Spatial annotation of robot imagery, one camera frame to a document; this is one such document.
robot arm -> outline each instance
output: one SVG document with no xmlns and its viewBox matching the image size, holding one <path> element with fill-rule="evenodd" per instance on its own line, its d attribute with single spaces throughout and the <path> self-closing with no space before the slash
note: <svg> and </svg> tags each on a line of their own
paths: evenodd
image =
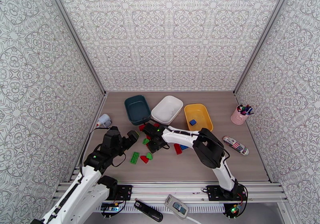
<svg viewBox="0 0 320 224">
<path fill-rule="evenodd" d="M 31 224 L 83 224 L 101 202 L 115 198 L 117 180 L 102 175 L 113 165 L 113 159 L 122 156 L 139 138 L 133 130 L 127 135 L 121 137 L 118 128 L 111 127 L 60 200 L 41 220 L 35 219 Z"/>
<path fill-rule="evenodd" d="M 209 130 L 186 131 L 171 126 L 155 127 L 147 123 L 143 132 L 151 137 L 147 146 L 152 153 L 168 143 L 193 148 L 200 161 L 217 176 L 223 195 L 226 198 L 236 195 L 237 180 L 225 163 L 223 144 Z M 108 197 L 114 199 L 117 180 L 101 176 L 107 167 L 113 165 L 113 159 L 123 155 L 139 137 L 135 131 L 127 135 L 128 138 L 121 137 L 115 126 L 108 130 L 103 143 L 87 157 L 82 172 L 62 198 L 41 220 L 33 220 L 31 224 L 83 224 L 101 202 Z"/>
<path fill-rule="evenodd" d="M 177 143 L 193 148 L 202 164 L 213 170 L 224 194 L 227 196 L 236 194 L 237 181 L 225 162 L 224 146 L 209 130 L 203 128 L 200 131 L 187 131 L 171 126 L 155 127 L 146 124 L 143 132 L 151 137 L 151 141 L 148 143 L 151 153 L 168 143 Z"/>
</svg>

yellow bin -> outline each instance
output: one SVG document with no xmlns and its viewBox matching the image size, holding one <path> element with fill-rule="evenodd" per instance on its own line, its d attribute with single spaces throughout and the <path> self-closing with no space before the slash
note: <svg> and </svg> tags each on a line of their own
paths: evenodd
<svg viewBox="0 0 320 224">
<path fill-rule="evenodd" d="M 185 106 L 184 114 L 186 115 L 186 120 L 190 131 L 199 131 L 202 128 L 207 128 L 210 131 L 213 130 L 213 125 L 207 108 L 203 104 L 197 103 Z M 197 122 L 194 126 L 189 123 L 192 119 L 196 120 Z"/>
</svg>

plastic tray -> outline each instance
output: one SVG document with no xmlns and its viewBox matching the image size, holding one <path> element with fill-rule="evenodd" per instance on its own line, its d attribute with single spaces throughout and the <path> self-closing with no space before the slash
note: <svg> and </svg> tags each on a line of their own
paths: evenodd
<svg viewBox="0 0 320 224">
<path fill-rule="evenodd" d="M 207 128 L 210 131 L 213 130 L 213 125 L 207 108 L 203 104 L 197 103 L 185 106 L 184 114 L 186 115 L 186 120 L 190 131 L 199 131 L 202 128 Z M 192 119 L 196 120 L 197 122 L 194 126 L 189 123 Z"/>
<path fill-rule="evenodd" d="M 124 101 L 127 115 L 133 125 L 141 125 L 151 118 L 150 108 L 144 96 L 129 97 Z"/>
<path fill-rule="evenodd" d="M 171 124 L 183 107 L 183 102 L 174 96 L 165 96 L 151 111 L 151 116 L 162 124 Z"/>
</svg>

remote control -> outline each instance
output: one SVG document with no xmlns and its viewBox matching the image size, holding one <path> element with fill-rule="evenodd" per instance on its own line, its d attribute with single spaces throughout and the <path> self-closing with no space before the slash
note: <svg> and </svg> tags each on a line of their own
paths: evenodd
<svg viewBox="0 0 320 224">
<path fill-rule="evenodd" d="M 134 207 L 141 211 L 142 213 L 146 214 L 147 216 L 151 217 L 153 220 L 157 222 L 161 222 L 163 219 L 163 215 L 155 210 L 154 208 L 151 208 L 150 206 L 146 205 L 145 203 L 142 203 L 141 201 L 135 199 L 136 202 L 134 203 Z"/>
<path fill-rule="evenodd" d="M 171 194 L 168 195 L 164 205 L 168 207 L 177 217 L 184 220 L 187 218 L 189 208 Z"/>
<path fill-rule="evenodd" d="M 235 149 L 241 155 L 246 156 L 249 154 L 249 149 L 240 142 L 236 141 L 234 138 L 231 138 L 230 136 L 226 135 L 222 139 L 228 146 Z"/>
</svg>

green rectangular block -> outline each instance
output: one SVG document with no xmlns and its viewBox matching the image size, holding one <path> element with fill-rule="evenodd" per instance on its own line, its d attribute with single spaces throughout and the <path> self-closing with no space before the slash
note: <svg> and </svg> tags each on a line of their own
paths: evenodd
<svg viewBox="0 0 320 224">
<path fill-rule="evenodd" d="M 139 155 L 140 155 L 139 152 L 134 152 L 133 155 L 132 155 L 132 158 L 131 158 L 131 161 L 130 161 L 130 162 L 131 162 L 132 164 L 136 164 L 137 161 L 138 161 Z"/>
<path fill-rule="evenodd" d="M 143 143 L 144 145 L 146 145 L 146 144 L 148 144 L 149 141 L 150 141 L 150 140 L 148 140 L 148 139 L 144 139 L 142 143 Z"/>
</svg>

